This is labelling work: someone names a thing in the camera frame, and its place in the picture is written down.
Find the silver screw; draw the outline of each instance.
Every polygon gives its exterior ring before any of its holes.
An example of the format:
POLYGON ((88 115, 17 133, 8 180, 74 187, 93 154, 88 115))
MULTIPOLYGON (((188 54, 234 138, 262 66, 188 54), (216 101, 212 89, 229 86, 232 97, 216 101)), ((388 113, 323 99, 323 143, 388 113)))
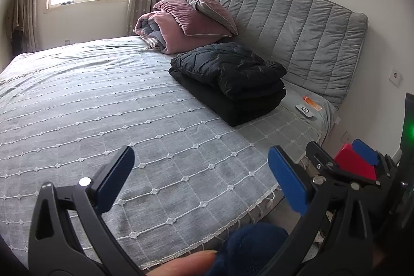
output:
POLYGON ((322 185, 326 181, 326 178, 324 176, 314 176, 312 181, 316 185, 322 185))
POLYGON ((358 191, 360 187, 361 186, 359 186, 359 184, 357 182, 352 182, 351 183, 351 188, 355 191, 358 191))

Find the electrical socket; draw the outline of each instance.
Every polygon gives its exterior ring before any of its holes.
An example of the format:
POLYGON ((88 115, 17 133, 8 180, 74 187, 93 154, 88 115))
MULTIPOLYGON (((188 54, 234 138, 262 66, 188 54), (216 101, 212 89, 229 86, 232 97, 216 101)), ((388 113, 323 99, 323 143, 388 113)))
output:
POLYGON ((350 135, 348 131, 345 131, 345 133, 341 137, 341 142, 345 143, 351 143, 353 140, 353 137, 350 135))
POLYGON ((402 80, 402 74, 397 71, 394 67, 391 67, 391 73, 388 78, 396 87, 400 85, 400 82, 402 80))

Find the headboard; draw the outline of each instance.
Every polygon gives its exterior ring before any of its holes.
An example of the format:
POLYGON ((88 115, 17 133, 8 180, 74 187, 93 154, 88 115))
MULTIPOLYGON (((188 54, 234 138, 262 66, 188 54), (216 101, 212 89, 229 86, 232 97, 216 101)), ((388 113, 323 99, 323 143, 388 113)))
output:
POLYGON ((339 107, 357 67, 366 15, 328 0, 217 1, 235 19, 235 41, 280 62, 284 79, 339 107))

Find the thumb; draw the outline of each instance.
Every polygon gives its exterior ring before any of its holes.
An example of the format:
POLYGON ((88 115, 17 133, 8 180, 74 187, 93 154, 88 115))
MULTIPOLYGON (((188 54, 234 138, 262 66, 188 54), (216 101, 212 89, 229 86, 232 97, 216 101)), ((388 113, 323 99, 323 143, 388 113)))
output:
POLYGON ((147 276, 202 276, 210 269, 216 253, 215 250, 206 250, 174 259, 149 272, 147 276))

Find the folded black jacket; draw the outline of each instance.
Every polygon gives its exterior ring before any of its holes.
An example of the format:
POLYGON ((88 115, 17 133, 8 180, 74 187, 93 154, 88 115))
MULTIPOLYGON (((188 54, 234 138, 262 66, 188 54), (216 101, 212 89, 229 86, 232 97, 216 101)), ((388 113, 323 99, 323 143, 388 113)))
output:
POLYGON ((249 122, 271 112, 286 95, 286 90, 282 89, 270 96, 234 101, 225 96, 218 88, 203 84, 173 68, 170 68, 169 73, 197 100, 208 106, 230 126, 249 122))
POLYGON ((262 98, 284 88, 283 66, 265 61, 235 42, 213 44, 180 54, 171 60, 174 70, 213 88, 231 100, 262 98))

